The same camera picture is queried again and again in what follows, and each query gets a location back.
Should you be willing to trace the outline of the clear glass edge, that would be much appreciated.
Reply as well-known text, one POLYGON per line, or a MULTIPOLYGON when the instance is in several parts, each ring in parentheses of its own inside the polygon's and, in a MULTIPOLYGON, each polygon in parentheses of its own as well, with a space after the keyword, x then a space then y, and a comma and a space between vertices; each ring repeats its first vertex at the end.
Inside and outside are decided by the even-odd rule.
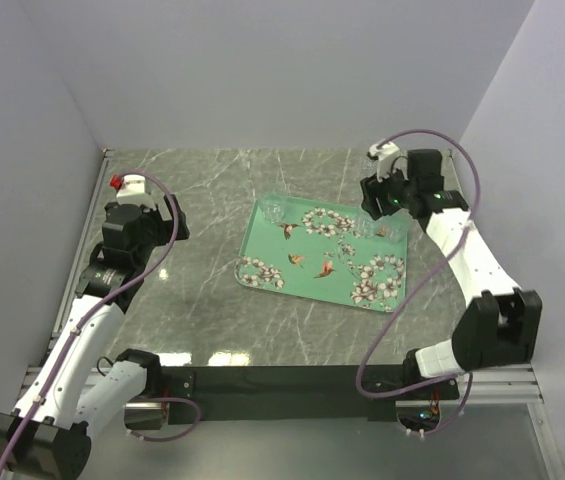
POLYGON ((390 217, 385 223, 385 238, 388 242, 397 244, 407 235, 409 220, 403 217, 390 217))

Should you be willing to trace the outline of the black base crossbar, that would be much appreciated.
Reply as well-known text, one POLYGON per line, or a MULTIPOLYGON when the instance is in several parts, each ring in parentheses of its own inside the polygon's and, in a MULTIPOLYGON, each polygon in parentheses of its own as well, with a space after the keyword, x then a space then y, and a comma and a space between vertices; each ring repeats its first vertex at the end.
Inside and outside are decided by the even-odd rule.
POLYGON ((164 367, 165 391, 195 402, 204 421, 364 418, 395 422, 398 401, 457 400, 457 383, 439 381, 400 396, 358 393, 354 365, 164 367))

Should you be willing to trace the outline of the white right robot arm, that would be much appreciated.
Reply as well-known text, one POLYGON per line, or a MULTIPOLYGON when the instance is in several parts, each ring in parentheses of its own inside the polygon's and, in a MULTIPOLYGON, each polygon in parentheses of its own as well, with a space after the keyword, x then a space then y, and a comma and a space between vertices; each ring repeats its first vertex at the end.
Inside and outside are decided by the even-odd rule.
POLYGON ((371 146, 367 156, 375 171, 360 182, 363 209, 374 220, 408 212, 446 257, 466 303, 449 339, 408 353, 405 393, 424 399, 436 389, 437 377, 530 362, 540 296, 505 272, 473 223, 463 195, 446 189, 442 153, 402 151, 389 143, 371 146))

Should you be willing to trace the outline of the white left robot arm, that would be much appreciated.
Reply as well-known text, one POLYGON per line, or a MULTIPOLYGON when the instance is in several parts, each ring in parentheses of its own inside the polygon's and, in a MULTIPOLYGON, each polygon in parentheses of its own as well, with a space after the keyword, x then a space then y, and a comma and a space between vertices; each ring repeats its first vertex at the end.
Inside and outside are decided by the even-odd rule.
POLYGON ((26 393, 0 412, 0 476, 76 479, 98 434, 127 403, 168 402, 158 355, 127 349, 91 389, 91 369, 119 327, 145 278, 158 268, 156 248, 168 254, 186 240, 186 215, 175 195, 154 200, 125 195, 105 207, 102 239, 80 274, 67 322, 26 393))

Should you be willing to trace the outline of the green floral hummingbird tray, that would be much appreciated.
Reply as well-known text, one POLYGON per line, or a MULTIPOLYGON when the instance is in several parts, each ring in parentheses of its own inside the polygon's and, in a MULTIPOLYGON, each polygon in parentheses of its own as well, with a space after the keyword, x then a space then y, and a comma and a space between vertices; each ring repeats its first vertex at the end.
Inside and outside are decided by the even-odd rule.
POLYGON ((235 268, 250 288, 391 312, 406 294, 408 240, 385 238, 385 217, 372 238, 355 231, 359 208, 287 197, 284 219, 270 223, 255 203, 235 268))

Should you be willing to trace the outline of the clear glass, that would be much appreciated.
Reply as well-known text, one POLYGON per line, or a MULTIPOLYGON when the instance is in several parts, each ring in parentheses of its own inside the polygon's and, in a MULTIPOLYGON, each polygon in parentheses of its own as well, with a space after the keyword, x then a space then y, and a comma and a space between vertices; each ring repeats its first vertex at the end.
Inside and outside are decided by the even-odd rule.
POLYGON ((268 193, 259 199, 263 218, 270 223, 279 223, 284 219, 287 197, 268 193))
POLYGON ((376 221, 362 212, 356 217, 355 231, 361 238, 372 238, 377 233, 376 221))

